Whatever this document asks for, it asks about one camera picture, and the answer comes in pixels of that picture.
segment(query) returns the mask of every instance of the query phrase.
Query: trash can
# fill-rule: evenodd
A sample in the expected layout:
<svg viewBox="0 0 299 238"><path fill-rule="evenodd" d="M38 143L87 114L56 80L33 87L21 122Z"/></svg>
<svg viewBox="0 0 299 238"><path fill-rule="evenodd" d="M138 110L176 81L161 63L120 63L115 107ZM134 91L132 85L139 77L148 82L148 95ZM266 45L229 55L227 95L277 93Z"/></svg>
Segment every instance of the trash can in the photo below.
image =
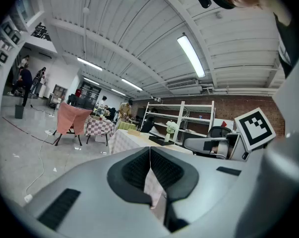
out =
<svg viewBox="0 0 299 238"><path fill-rule="evenodd" d="M22 105L15 105L15 118L22 119L24 114L24 107Z"/></svg>

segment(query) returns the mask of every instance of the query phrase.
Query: white tablecloth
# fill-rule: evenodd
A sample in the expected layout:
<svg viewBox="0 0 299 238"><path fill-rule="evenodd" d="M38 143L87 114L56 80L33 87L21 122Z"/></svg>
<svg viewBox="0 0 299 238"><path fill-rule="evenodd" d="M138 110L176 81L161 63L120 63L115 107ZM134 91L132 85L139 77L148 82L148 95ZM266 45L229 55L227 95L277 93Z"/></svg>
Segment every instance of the white tablecloth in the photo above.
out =
<svg viewBox="0 0 299 238"><path fill-rule="evenodd" d="M110 154L115 154L115 153L131 150L139 147L145 147L145 146L160 146L160 145L144 137L130 135L128 134L127 130L123 130L123 129L118 129L109 141ZM168 145L164 147L179 152L184 152L187 154L192 154L192 151L184 149L177 145ZM153 208L156 207L163 191L164 189L161 187L160 183L158 182L156 176L154 175L154 172L150 169L145 180L144 192L151 196L153 201Z"/></svg>

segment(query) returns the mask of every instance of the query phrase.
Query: concrete floor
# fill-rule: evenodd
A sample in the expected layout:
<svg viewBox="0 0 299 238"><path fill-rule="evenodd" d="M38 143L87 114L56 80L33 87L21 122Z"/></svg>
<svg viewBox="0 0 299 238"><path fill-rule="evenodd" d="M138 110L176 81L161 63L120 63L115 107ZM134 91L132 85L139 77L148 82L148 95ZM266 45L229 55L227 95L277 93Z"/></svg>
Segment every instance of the concrete floor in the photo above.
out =
<svg viewBox="0 0 299 238"><path fill-rule="evenodd" d="M44 162L44 174L27 190L27 194L36 194L41 188L83 162L106 156L109 153L104 143L92 138L86 144L87 137L82 135L79 141L74 135L62 136L59 145L53 143L59 133L49 136L45 130L55 131L57 113L49 117L52 109L46 106L34 106L24 109L23 119L14 118L14 107L2 107L0 117L0 191L3 196L25 205L26 187L42 173L39 150Z"/></svg>

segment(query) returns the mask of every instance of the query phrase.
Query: ceiling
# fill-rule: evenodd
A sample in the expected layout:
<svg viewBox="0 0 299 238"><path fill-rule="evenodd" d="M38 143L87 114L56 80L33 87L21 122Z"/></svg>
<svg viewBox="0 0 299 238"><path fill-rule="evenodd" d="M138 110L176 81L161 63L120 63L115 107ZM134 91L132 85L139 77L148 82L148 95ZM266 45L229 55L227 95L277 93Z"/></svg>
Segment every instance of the ceiling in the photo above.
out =
<svg viewBox="0 0 299 238"><path fill-rule="evenodd" d="M204 9L198 0L43 0L43 6L52 42L66 63L80 57L104 68L78 63L84 76L136 99L171 96L169 82L197 78L177 43L182 33L206 72L197 78L203 84L278 88L285 80L274 16L260 9L224 10L215 3Z"/></svg>

